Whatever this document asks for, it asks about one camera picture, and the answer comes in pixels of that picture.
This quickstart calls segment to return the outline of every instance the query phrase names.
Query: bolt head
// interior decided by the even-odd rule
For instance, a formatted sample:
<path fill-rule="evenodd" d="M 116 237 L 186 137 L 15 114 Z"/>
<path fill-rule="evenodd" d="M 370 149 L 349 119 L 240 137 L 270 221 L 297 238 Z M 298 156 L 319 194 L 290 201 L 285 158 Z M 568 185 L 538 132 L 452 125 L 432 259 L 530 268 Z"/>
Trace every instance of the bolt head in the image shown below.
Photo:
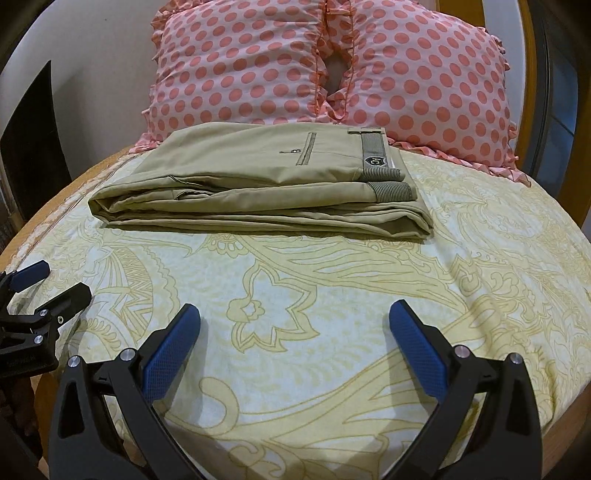
<path fill-rule="evenodd" d="M 523 363 L 523 357 L 516 352 L 509 354 L 509 360 L 511 360 L 515 365 L 521 365 Z"/>
<path fill-rule="evenodd" d="M 80 357 L 78 355 L 71 356 L 68 360 L 68 367 L 74 368 L 80 365 Z"/>
<path fill-rule="evenodd" d="M 470 351 L 470 349 L 465 345 L 456 345 L 453 349 L 453 352 L 459 358 L 468 358 L 470 356 L 470 354 L 472 353 Z"/>
<path fill-rule="evenodd" d="M 119 357 L 125 361 L 125 362 L 129 362 L 130 360 L 133 359 L 133 357 L 135 357 L 135 350 L 132 348 L 126 348 L 125 350 L 123 350 L 120 354 Z"/>

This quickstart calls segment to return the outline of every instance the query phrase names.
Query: folded khaki trousers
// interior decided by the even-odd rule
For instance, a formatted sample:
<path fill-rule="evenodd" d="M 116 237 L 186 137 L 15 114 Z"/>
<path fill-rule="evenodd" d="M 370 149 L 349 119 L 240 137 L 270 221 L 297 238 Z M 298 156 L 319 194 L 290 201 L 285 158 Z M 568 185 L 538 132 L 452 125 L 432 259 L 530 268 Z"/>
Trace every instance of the folded khaki trousers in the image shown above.
<path fill-rule="evenodd" d="M 383 129 L 308 122 L 179 130 L 89 206 L 132 228 L 424 238 L 432 227 Z"/>

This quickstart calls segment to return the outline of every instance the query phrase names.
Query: bedsheet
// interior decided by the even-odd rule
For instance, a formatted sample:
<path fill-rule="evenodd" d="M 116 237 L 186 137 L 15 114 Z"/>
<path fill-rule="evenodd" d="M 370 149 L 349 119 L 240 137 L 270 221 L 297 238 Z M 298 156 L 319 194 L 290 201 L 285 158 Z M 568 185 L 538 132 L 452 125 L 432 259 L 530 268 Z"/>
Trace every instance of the bedsheet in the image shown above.
<path fill-rule="evenodd" d="M 142 160 L 123 157 L 21 245 L 10 269 L 46 259 L 52 273 L 11 309 L 90 286 L 92 304 L 61 331 L 64 365 L 113 358 L 197 305 L 202 334 L 157 408 L 219 479 L 379 478 L 434 407 L 388 330 L 400 298 L 452 344 L 521 353 L 547 431 L 591 378 L 591 245 L 537 184 L 403 155 L 435 223 L 423 242 L 104 228 L 86 202 Z"/>

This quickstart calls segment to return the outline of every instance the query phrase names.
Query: blue gripper pad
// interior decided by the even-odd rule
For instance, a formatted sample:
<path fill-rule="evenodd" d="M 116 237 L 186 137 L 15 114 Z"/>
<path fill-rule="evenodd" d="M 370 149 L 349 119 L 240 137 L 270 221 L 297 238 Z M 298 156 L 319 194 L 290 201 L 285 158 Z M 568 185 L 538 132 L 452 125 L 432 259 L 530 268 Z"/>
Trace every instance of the blue gripper pad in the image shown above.
<path fill-rule="evenodd" d="M 396 301 L 390 307 L 390 330 L 425 393 L 441 403 L 447 393 L 447 368 L 413 315 L 405 301 Z"/>
<path fill-rule="evenodd" d="M 166 330 L 160 331 L 165 337 L 148 359 L 143 372 L 142 392 L 148 403 L 164 398 L 181 365 L 193 349 L 200 330 L 199 310 L 187 303 Z"/>
<path fill-rule="evenodd" d="M 49 276 L 49 264 L 41 260 L 16 272 L 10 281 L 10 289 L 19 293 Z"/>

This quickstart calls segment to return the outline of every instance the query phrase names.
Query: pink polka dot pillow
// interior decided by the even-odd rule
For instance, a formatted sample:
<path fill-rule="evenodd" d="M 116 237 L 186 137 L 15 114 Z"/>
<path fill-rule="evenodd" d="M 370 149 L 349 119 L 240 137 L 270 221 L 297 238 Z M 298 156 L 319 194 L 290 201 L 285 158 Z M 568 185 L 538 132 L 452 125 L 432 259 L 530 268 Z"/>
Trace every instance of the pink polka dot pillow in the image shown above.
<path fill-rule="evenodd" d="M 509 69 L 484 28 L 410 0 L 329 0 L 330 42 L 350 62 L 334 120 L 384 127 L 396 146 L 529 183 L 515 167 Z"/>
<path fill-rule="evenodd" d="M 171 0 L 152 26 L 157 78 L 132 153 L 205 122 L 331 121 L 324 0 Z"/>

